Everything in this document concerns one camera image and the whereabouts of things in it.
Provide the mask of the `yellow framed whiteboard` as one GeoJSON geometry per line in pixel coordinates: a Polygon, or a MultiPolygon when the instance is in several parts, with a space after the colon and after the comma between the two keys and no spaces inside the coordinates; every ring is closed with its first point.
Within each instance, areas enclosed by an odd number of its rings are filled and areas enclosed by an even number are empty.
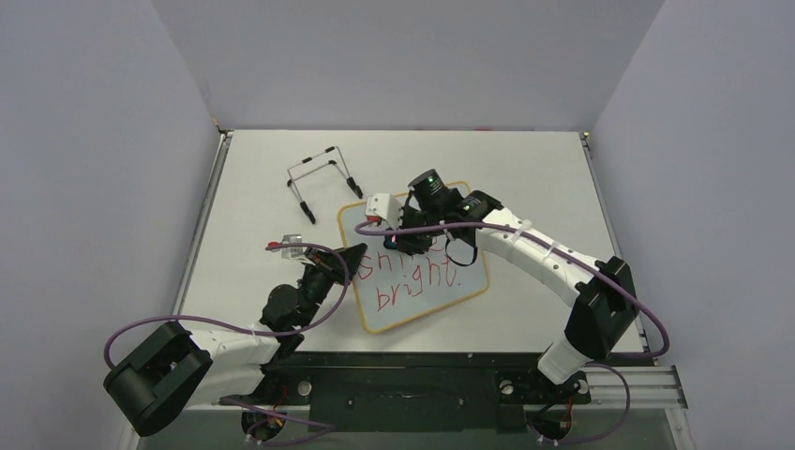
{"type": "Polygon", "coordinates": [[[486,258],[462,264],[473,255],[471,247],[444,235],[432,240],[430,250],[407,256],[383,246],[381,236],[354,231],[363,222],[366,204],[341,207],[337,225],[344,247],[367,244],[367,252],[353,278],[359,315],[365,330],[378,334],[422,316],[451,307],[484,293],[490,284],[486,258]]]}

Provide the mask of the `blue black whiteboard eraser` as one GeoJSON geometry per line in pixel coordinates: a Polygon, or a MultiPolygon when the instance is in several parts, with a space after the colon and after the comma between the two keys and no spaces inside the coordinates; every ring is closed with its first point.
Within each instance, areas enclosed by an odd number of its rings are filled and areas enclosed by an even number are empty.
{"type": "Polygon", "coordinates": [[[383,246],[387,249],[399,250],[403,239],[399,234],[391,234],[384,237],[383,246]]]}

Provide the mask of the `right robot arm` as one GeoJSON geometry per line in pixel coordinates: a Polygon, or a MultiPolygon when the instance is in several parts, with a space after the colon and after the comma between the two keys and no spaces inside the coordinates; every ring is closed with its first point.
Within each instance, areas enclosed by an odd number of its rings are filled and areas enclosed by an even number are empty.
{"type": "Polygon", "coordinates": [[[367,217],[392,231],[384,240],[387,248],[423,254],[435,237],[446,235],[474,253],[513,264],[558,295],[570,308],[569,318],[528,377],[531,392],[542,400],[558,396],[586,364],[609,356],[638,315],[623,260],[599,261],[564,246],[485,192],[463,195],[448,187],[435,170],[414,178],[403,201],[391,194],[372,196],[367,217]]]}

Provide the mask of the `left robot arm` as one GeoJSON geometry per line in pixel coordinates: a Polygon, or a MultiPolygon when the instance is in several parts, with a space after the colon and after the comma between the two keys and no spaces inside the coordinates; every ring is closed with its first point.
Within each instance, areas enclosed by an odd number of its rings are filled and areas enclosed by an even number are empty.
{"type": "Polygon", "coordinates": [[[108,338],[103,388],[137,434],[160,432],[191,406],[240,396],[273,400],[280,379],[265,366],[288,358],[307,331],[330,318],[319,312],[323,302],[334,286],[350,288],[368,245],[330,248],[286,235],[267,250],[302,264],[303,274],[293,285],[273,288],[253,324],[184,314],[147,318],[135,325],[153,323],[156,329],[119,362],[112,360],[112,345],[134,325],[108,338]]]}

